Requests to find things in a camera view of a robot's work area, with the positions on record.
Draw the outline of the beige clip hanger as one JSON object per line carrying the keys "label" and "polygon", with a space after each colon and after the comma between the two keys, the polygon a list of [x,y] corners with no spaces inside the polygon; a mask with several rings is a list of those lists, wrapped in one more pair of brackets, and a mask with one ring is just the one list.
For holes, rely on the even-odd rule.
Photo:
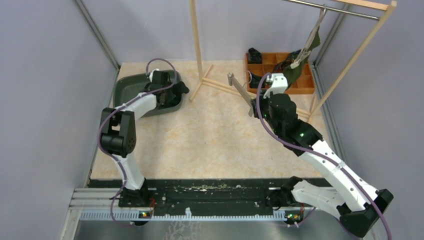
{"label": "beige clip hanger", "polygon": [[324,8],[320,10],[319,17],[313,29],[311,30],[304,47],[301,49],[301,52],[298,55],[298,57],[295,59],[294,63],[290,65],[291,69],[298,68],[303,62],[305,62],[309,58],[312,50],[321,44],[319,29],[323,19],[326,16],[327,9],[328,9],[327,5],[325,4]]}
{"label": "beige clip hanger", "polygon": [[249,95],[249,92],[244,89],[244,87],[239,83],[239,81],[235,78],[233,73],[227,74],[228,78],[228,84],[230,86],[235,87],[235,89],[238,91],[238,93],[241,95],[241,97],[244,99],[244,101],[249,106],[249,112],[248,115],[250,117],[259,118],[258,112],[257,112],[257,104],[256,104],[256,97],[252,97]]}

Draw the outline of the green underwear with cream waistband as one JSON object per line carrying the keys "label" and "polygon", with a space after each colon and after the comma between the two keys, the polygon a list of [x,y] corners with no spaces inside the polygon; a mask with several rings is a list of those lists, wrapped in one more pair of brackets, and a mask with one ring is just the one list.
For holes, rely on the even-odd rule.
{"label": "green underwear with cream waistband", "polygon": [[283,69],[283,74],[287,79],[288,88],[290,88],[301,76],[302,70],[309,60],[312,51],[321,44],[319,27],[314,31],[309,47],[304,47],[297,55],[296,59]]}

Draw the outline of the black striped garment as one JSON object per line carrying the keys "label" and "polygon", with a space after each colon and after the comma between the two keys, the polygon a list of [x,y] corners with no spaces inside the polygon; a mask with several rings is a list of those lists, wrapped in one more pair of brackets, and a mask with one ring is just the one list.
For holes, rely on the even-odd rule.
{"label": "black striped garment", "polygon": [[178,105],[183,94],[188,94],[190,89],[185,85],[184,82],[179,81],[174,86],[160,92],[157,95],[157,107],[159,109],[167,109]]}

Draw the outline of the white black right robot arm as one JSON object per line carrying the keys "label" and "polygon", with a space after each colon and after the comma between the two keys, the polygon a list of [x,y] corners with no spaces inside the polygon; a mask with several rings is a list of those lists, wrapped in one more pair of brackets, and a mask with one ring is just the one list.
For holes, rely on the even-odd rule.
{"label": "white black right robot arm", "polygon": [[260,93],[256,98],[248,96],[246,101],[249,115],[258,118],[271,137],[314,167],[334,189],[293,176],[281,187],[284,204],[303,203],[318,208],[338,219],[357,238],[365,237],[381,221],[387,238],[393,238],[384,217],[393,194],[370,185],[347,166],[311,124],[299,119],[297,106],[287,94],[266,97]]}

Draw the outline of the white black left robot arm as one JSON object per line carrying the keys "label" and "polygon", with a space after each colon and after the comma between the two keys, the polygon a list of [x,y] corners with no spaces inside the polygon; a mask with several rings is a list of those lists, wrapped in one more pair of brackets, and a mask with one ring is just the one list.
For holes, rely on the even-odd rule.
{"label": "white black left robot arm", "polygon": [[122,179],[117,194],[121,207],[144,207],[150,193],[146,178],[136,163],[136,121],[142,117],[161,115],[179,108],[183,95],[189,92],[176,70],[154,69],[117,83],[117,98],[121,103],[101,112],[97,137],[99,149],[113,160]]}

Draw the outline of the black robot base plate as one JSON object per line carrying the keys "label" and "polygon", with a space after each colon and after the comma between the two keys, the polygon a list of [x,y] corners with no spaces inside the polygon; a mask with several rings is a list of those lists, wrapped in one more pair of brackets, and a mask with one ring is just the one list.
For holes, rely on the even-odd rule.
{"label": "black robot base plate", "polygon": [[121,220],[131,212],[136,223],[151,221],[271,220],[300,222],[307,205],[283,195],[288,178],[251,179],[148,179],[149,201],[145,206],[123,207],[119,197],[113,209]]}

